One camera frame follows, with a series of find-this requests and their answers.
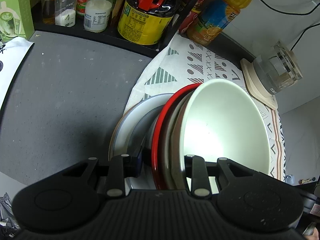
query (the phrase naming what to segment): hand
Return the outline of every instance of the hand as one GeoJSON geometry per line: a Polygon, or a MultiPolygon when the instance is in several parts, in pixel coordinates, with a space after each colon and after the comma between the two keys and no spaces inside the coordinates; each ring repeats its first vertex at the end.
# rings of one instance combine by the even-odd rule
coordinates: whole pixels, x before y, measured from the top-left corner
{"type": "Polygon", "coordinates": [[[304,236],[307,240],[319,240],[319,232],[318,229],[313,230],[313,234],[311,236],[304,236]]]}

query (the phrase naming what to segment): orange juice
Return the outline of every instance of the orange juice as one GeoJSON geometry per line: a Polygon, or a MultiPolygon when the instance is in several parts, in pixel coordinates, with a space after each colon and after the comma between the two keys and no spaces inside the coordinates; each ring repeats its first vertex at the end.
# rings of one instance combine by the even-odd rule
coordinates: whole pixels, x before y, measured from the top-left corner
{"type": "Polygon", "coordinates": [[[252,0],[213,0],[187,30],[188,38],[208,45],[252,0]]]}

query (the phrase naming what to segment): red rim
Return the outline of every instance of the red rim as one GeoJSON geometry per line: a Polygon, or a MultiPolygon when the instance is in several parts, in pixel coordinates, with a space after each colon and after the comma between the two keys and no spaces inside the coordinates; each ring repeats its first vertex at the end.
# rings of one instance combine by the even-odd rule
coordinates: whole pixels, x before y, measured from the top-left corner
{"type": "Polygon", "coordinates": [[[159,174],[159,167],[158,167],[158,143],[159,143],[159,135],[160,130],[164,121],[164,118],[172,106],[172,104],[184,93],[190,92],[192,90],[195,90],[198,86],[200,86],[200,83],[195,83],[191,85],[187,85],[177,92],[175,92],[172,97],[169,98],[169,100],[166,102],[164,107],[162,108],[158,120],[156,122],[155,130],[152,137],[152,145],[151,145],[151,167],[152,167],[152,176],[153,180],[156,184],[157,189],[166,189],[166,184],[164,182],[164,178],[162,178],[159,174]]]}

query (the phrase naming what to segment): red-rimmed bowl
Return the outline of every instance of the red-rimmed bowl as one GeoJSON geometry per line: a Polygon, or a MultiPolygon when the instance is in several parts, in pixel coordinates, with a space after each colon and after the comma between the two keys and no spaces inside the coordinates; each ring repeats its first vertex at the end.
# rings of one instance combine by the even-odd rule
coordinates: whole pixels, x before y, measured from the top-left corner
{"type": "Polygon", "coordinates": [[[152,147],[151,147],[151,167],[152,167],[152,176],[156,184],[157,189],[167,189],[166,183],[164,181],[163,174],[160,169],[160,158],[158,157],[158,145],[159,145],[159,136],[161,132],[161,127],[164,122],[164,119],[167,118],[167,114],[170,110],[174,109],[177,104],[191,91],[195,90],[200,83],[191,84],[185,86],[175,92],[172,97],[164,105],[162,111],[159,114],[158,120],[156,122],[155,130],[152,137],[152,147]]]}

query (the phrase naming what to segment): green box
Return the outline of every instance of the green box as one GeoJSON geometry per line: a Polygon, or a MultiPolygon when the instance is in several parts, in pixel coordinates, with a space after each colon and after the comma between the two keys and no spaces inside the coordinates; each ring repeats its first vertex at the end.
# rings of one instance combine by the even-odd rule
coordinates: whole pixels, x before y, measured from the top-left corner
{"type": "Polygon", "coordinates": [[[10,41],[18,36],[28,40],[34,32],[29,0],[0,0],[2,41],[10,41]]]}

